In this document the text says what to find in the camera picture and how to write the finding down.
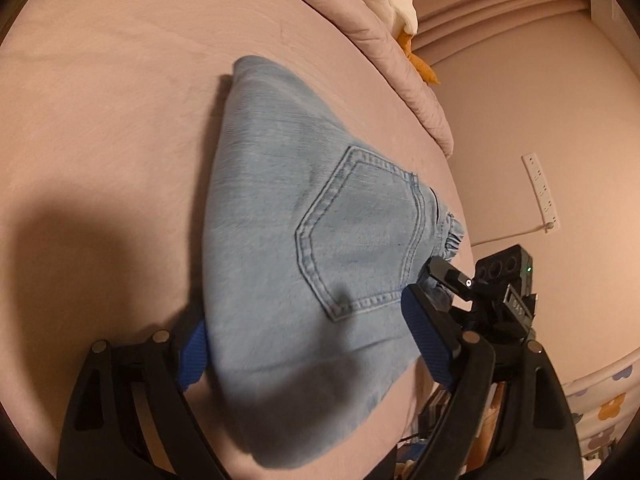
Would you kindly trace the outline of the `light blue denim pants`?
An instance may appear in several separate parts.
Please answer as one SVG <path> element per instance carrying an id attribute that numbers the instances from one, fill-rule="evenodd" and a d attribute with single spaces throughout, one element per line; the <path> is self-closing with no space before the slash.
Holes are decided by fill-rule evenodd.
<path id="1" fill-rule="evenodd" d="M 235 62 L 204 300 L 222 395 L 258 464 L 304 466 L 378 407 L 419 355 L 401 293 L 463 237 L 428 185 L 356 140 L 294 73 Z"/>

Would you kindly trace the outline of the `floral patterned fabric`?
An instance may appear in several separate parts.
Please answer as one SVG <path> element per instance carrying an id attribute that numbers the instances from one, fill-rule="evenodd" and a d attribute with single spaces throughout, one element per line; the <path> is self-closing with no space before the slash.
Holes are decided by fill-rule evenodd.
<path id="1" fill-rule="evenodd" d="M 563 386 L 588 477 L 639 409 L 639 349 Z"/>

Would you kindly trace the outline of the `pink quilted comforter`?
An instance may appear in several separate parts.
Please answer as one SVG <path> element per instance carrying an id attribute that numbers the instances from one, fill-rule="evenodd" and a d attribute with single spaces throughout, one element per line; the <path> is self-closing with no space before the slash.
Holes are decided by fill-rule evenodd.
<path id="1" fill-rule="evenodd" d="M 374 12 L 362 0 L 304 1 L 352 40 L 413 111 L 444 155 L 451 156 L 454 137 L 436 94 Z"/>

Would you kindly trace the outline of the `pink bed sheet mattress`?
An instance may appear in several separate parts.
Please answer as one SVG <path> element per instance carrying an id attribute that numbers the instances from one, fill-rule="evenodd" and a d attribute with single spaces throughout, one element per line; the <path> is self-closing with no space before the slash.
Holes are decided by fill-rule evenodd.
<path id="1" fill-rule="evenodd" d="M 198 286 L 202 199 L 248 54 L 461 214 L 440 147 L 303 0 L 28 0 L 1 47 L 1 402 L 48 469 L 91 344 L 145 339 Z"/>

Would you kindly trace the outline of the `white wall power strip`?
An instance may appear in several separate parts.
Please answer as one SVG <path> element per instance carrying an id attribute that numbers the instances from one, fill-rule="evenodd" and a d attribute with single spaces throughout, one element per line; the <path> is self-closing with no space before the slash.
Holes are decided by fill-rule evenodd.
<path id="1" fill-rule="evenodd" d="M 522 162 L 535 194 L 544 230 L 546 232 L 557 231 L 560 228 L 558 212 L 537 154 L 531 152 L 523 155 Z"/>

